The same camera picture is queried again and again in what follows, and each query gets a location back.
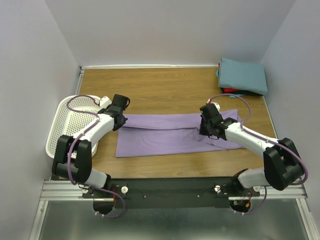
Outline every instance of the white wall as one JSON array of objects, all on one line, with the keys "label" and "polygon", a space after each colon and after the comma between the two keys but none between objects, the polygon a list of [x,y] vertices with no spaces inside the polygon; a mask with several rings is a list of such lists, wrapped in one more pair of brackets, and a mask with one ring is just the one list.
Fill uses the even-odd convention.
[{"label": "white wall", "polygon": [[1,1],[0,234],[28,239],[52,160],[45,143],[79,67],[43,0]]},{"label": "white wall", "polygon": [[310,173],[308,204],[320,227],[320,1],[297,0],[262,63],[265,96],[280,138],[291,138]]},{"label": "white wall", "polygon": [[295,0],[46,0],[81,66],[259,62]]}]

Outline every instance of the folded teal cloth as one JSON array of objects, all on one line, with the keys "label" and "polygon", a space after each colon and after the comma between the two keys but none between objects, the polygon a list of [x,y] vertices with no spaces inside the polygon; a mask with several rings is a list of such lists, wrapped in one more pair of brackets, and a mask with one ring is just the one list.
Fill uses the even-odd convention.
[{"label": "folded teal cloth", "polygon": [[265,95],[268,92],[264,66],[221,58],[219,69],[220,88],[248,90]]}]

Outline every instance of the white plastic basket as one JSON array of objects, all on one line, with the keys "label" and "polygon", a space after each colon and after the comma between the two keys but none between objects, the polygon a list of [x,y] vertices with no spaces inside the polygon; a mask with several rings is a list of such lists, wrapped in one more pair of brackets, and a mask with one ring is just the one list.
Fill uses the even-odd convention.
[{"label": "white plastic basket", "polygon": [[[67,102],[72,97],[74,96],[68,96],[63,99],[55,112],[50,133],[45,145],[45,151],[51,158],[55,157],[58,139],[61,137],[61,135],[72,136],[95,119],[95,116],[92,114],[70,111],[67,108]],[[97,96],[91,95],[91,97],[96,99],[97,102],[100,100],[100,98]],[[70,107],[75,110],[93,113],[97,113],[100,110],[99,106],[97,106],[92,99],[85,96],[75,98],[70,103]],[[95,155],[97,147],[98,143],[92,147],[92,156]]]}]

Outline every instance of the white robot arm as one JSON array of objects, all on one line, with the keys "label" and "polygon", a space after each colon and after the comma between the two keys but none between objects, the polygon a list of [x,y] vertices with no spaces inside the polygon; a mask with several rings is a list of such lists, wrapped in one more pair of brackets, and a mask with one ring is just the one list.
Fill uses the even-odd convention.
[{"label": "white robot arm", "polygon": [[100,99],[98,105],[100,111],[81,131],[73,136],[62,135],[57,142],[56,151],[53,159],[52,173],[56,176],[69,178],[68,174],[68,153],[72,143],[77,139],[72,153],[76,151],[76,157],[70,163],[71,175],[76,183],[108,188],[110,175],[97,171],[92,167],[91,149],[106,133],[116,131],[122,127],[127,118],[123,111],[129,106],[128,97],[115,94],[111,101],[107,96]]},{"label": "white robot arm", "polygon": [[281,191],[306,174],[290,139],[267,137],[242,126],[235,119],[223,119],[219,109],[217,103],[200,108],[200,134],[238,143],[263,158],[264,162],[264,167],[245,169],[233,176],[232,192],[240,193],[253,186],[272,186]]}]

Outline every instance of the brown wood surface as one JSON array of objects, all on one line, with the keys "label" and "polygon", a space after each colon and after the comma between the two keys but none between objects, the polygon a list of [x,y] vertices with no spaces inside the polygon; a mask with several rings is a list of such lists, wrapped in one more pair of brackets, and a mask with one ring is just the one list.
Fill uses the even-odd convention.
[{"label": "brown wood surface", "polygon": [[[98,97],[128,96],[126,114],[199,113],[208,98],[218,95],[216,68],[86,69],[80,94]],[[252,107],[248,128],[274,137],[262,97],[244,97]],[[238,109],[244,119],[249,111],[239,99],[220,97],[221,111]],[[160,156],[116,158],[118,132],[100,141],[93,167],[113,178],[218,177],[232,176],[245,168],[258,168],[263,161],[247,149],[197,152]]]}]

